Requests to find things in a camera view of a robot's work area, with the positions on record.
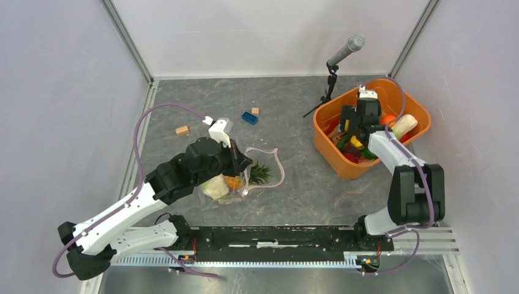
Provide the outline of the toy orange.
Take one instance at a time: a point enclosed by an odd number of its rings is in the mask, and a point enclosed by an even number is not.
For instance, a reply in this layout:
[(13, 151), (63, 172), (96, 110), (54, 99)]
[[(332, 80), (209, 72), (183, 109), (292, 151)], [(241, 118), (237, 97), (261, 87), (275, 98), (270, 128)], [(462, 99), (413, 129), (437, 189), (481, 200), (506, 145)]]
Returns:
[(389, 127), (392, 127), (395, 124), (396, 117), (394, 115), (383, 115), (380, 118), (380, 124), (381, 125), (389, 125)]

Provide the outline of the yellow toy banana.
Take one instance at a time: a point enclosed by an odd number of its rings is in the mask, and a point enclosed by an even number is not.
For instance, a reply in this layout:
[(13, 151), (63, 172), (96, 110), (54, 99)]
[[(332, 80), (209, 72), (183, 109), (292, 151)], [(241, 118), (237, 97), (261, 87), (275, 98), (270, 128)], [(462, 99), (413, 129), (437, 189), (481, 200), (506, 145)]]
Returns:
[(352, 136), (350, 139), (350, 143), (357, 149), (362, 149), (363, 144), (356, 138), (356, 136)]

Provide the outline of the toy cauliflower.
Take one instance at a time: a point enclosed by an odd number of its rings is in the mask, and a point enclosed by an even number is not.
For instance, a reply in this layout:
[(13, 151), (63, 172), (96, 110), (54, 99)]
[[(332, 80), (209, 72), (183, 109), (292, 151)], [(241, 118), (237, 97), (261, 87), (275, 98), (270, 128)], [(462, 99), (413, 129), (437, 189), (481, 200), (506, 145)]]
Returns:
[(227, 185), (225, 177), (218, 175), (202, 183), (201, 190), (204, 195), (207, 195), (211, 199), (220, 200), (229, 194), (230, 187)]

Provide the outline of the toy pineapple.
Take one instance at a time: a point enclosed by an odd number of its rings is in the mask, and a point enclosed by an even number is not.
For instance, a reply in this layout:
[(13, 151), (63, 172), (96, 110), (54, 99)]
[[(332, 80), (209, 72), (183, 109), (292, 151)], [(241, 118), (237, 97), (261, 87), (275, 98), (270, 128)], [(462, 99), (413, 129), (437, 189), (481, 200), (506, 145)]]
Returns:
[[(248, 184), (259, 185), (268, 183), (269, 179), (272, 177), (271, 175), (272, 167), (267, 167), (265, 165), (260, 166), (259, 163), (256, 163), (251, 169), (248, 175)], [(245, 178), (240, 176), (230, 177), (225, 176), (225, 180), (227, 185), (234, 190), (238, 190), (245, 186)]]

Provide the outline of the clear pink-dotted zip bag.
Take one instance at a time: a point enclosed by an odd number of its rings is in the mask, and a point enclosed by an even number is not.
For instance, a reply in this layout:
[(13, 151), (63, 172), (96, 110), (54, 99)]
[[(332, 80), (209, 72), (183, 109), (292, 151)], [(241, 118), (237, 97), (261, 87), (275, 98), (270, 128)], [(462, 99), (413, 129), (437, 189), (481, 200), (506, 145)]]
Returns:
[(219, 205), (241, 202), (244, 197), (266, 189), (276, 188), (285, 180), (285, 169), (278, 156), (278, 148), (264, 150), (249, 147), (245, 155), (252, 164), (237, 176), (218, 175), (195, 189), (202, 201), (212, 200)]

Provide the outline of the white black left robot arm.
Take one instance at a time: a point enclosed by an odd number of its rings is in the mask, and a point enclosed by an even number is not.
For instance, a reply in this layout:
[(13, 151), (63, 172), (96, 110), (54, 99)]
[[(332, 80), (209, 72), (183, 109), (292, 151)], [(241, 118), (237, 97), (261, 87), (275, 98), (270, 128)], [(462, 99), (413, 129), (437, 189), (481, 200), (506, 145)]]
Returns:
[(195, 187), (220, 175), (237, 176), (252, 164), (234, 140), (230, 145), (202, 137), (184, 153), (162, 163), (142, 178), (138, 187), (102, 213), (82, 223), (58, 227), (71, 276), (81, 281), (102, 274), (110, 265), (148, 249), (174, 246), (186, 249), (192, 233), (182, 216), (130, 231), (144, 217), (191, 195)]

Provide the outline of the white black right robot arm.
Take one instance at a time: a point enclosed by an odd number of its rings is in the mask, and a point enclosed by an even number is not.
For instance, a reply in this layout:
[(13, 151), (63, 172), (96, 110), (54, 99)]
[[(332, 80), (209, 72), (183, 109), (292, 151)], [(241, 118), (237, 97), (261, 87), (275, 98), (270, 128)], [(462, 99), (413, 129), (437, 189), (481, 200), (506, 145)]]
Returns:
[(381, 124), (381, 113), (378, 99), (359, 98), (355, 106), (343, 106), (338, 124), (354, 147), (372, 153), (392, 174), (386, 207), (360, 217), (354, 226), (353, 240), (362, 250), (371, 249), (378, 236), (429, 228), (446, 214), (444, 169), (416, 157), (400, 141), (399, 127), (412, 130), (412, 117)]

